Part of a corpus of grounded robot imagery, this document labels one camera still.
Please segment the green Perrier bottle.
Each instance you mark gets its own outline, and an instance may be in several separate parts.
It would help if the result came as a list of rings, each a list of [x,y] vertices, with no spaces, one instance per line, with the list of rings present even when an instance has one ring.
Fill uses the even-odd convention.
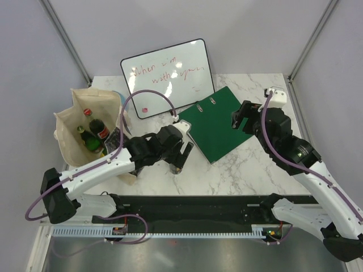
[[[91,132],[82,125],[77,127],[77,132],[83,141],[84,146],[92,153],[98,154],[103,151],[103,145]]]

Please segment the cola bottle red cap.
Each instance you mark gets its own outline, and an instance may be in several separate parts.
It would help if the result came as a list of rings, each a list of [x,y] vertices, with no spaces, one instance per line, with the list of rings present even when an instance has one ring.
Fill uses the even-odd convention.
[[[102,120],[95,118],[92,110],[89,108],[84,109],[83,114],[88,120],[88,125],[91,132],[104,143],[109,137],[109,129],[107,128],[105,123]]]

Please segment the beige canvas tote bag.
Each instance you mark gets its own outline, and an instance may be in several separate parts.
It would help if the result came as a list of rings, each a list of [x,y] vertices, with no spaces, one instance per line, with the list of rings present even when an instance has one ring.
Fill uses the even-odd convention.
[[[73,106],[56,113],[56,130],[54,137],[58,141],[64,161],[72,167],[80,167],[104,155],[116,151],[120,147],[120,129],[123,129],[123,140],[131,137],[128,127],[131,125],[128,113],[123,115],[123,124],[120,124],[119,96],[113,91],[97,88],[72,89]],[[88,120],[83,110],[92,110],[95,118],[102,120],[109,129],[109,137],[103,143],[89,128]],[[90,152],[83,144],[77,127],[82,125],[91,132],[103,145],[103,151],[95,154]]]

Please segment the black yellow label can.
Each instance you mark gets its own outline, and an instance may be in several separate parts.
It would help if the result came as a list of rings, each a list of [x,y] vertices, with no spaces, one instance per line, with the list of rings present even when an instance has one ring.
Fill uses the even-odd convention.
[[[170,171],[174,175],[178,175],[182,172],[182,168],[175,167],[174,165],[171,166]]]

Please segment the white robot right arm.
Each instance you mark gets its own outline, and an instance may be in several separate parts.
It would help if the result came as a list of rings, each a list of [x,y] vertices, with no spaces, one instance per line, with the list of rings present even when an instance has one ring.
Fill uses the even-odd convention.
[[[277,219],[308,232],[343,262],[362,258],[362,209],[343,192],[316,149],[293,135],[291,119],[283,110],[245,100],[231,119],[233,129],[254,135],[272,161],[319,204],[305,208],[273,193],[259,210],[261,219],[266,223]]]

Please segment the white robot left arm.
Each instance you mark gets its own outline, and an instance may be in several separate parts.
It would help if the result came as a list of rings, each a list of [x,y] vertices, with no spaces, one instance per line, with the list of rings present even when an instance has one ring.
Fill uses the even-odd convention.
[[[125,210],[113,196],[91,196],[85,192],[107,179],[162,160],[175,170],[181,170],[193,148],[193,143],[186,141],[190,129],[190,124],[177,122],[162,127],[158,133],[133,137],[116,151],[72,171],[47,170],[40,193],[50,222],[63,223],[85,211],[87,199],[94,203],[92,216],[106,217],[112,223],[120,222]]]

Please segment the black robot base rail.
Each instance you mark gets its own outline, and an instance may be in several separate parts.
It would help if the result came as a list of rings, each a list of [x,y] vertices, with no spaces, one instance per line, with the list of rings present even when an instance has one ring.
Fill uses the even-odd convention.
[[[271,195],[132,196],[116,195],[111,224],[127,223],[132,231],[249,232],[252,225],[287,226],[270,208]]]

